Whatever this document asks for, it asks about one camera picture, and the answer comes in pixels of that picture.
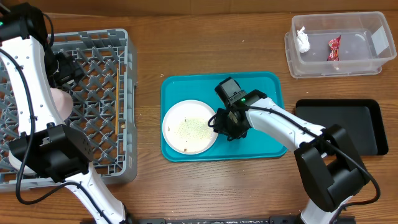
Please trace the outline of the pink plastic cup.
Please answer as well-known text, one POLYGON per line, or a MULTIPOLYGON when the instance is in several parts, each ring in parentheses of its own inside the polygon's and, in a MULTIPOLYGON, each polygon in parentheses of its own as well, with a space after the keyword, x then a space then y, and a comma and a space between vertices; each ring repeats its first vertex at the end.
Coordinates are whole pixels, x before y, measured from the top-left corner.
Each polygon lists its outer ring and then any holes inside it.
POLYGON ((71 115, 73 110, 72 97, 67 92, 56 88, 51 88, 50 91, 55 107, 60 114, 60 117, 65 121, 71 115))

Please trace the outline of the white round plate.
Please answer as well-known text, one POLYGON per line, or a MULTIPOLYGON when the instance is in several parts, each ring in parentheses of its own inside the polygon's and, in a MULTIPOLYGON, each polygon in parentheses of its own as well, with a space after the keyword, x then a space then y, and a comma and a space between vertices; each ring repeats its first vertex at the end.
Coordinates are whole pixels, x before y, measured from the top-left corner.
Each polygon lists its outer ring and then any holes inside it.
POLYGON ((162 121, 165 142, 176 152, 195 155, 207 151, 217 140, 218 134, 210 118, 215 111, 198 100, 184 100, 173 105, 162 121))

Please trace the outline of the wooden chopstick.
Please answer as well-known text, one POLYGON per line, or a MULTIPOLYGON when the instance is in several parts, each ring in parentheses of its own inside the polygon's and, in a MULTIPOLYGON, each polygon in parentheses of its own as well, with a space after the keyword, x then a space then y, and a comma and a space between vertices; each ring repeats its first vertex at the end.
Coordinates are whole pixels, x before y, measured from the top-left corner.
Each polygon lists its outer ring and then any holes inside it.
POLYGON ((119 134, 119 68, 116 73, 115 135, 119 134))

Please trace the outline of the white napkin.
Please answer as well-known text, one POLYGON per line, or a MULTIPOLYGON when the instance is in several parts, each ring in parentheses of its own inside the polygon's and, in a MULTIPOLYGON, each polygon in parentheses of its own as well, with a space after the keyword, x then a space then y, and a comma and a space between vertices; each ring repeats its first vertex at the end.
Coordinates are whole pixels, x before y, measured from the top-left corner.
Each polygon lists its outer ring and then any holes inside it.
POLYGON ((310 50, 311 45, 308 40, 308 35, 305 33, 305 27, 303 26, 300 30, 297 31, 297 43, 298 50, 301 54, 306 53, 310 50))

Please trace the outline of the grey-white small bowl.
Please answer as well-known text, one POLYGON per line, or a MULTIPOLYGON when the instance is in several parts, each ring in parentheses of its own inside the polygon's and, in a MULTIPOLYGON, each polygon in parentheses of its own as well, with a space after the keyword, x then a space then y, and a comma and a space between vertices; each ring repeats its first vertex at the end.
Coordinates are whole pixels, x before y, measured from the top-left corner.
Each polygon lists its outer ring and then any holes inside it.
MULTIPOLYGON (((13 166, 13 168, 15 168, 16 170, 20 171, 22 162, 18 158, 16 158, 12 154, 12 152, 9 152, 8 159, 9 159, 9 163, 11 164, 11 166, 13 166)), ((24 175, 35 175, 35 172, 29 166, 24 166, 23 174, 24 175)))

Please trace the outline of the red snack wrapper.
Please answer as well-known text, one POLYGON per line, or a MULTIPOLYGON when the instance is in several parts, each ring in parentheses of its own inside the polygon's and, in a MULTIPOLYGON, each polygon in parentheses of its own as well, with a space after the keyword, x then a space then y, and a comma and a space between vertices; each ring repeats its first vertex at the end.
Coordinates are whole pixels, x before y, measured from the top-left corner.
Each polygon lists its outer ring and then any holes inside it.
POLYGON ((328 56, 328 61, 339 61, 339 49, 340 49, 340 40, 341 40, 341 36, 339 35, 337 38, 335 39, 331 39, 328 42, 328 46, 330 48, 330 53, 328 56))

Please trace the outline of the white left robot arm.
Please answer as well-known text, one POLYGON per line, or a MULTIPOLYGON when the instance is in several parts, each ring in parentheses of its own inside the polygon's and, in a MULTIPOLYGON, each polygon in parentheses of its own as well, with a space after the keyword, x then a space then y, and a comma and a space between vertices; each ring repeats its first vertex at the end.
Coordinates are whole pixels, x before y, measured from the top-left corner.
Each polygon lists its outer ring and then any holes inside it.
POLYGON ((101 180, 85 133, 65 124, 51 87, 78 82, 84 73, 72 57, 55 54, 49 16, 28 3, 1 7, 1 60, 11 81, 19 135, 9 143, 17 170, 16 198, 22 199, 25 169, 67 188, 96 223, 132 223, 126 206, 101 180))

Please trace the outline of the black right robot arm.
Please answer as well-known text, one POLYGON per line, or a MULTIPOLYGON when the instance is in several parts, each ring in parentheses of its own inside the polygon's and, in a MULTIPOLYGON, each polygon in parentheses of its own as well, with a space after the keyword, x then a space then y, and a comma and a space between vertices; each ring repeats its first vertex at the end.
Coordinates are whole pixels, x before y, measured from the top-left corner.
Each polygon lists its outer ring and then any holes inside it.
POLYGON ((304 121, 282 109, 259 90, 216 94, 225 105, 208 124, 229 141, 249 129, 266 133, 294 153, 310 200, 302 223, 334 223, 349 200, 371 179, 352 140, 338 125, 330 128, 304 121))

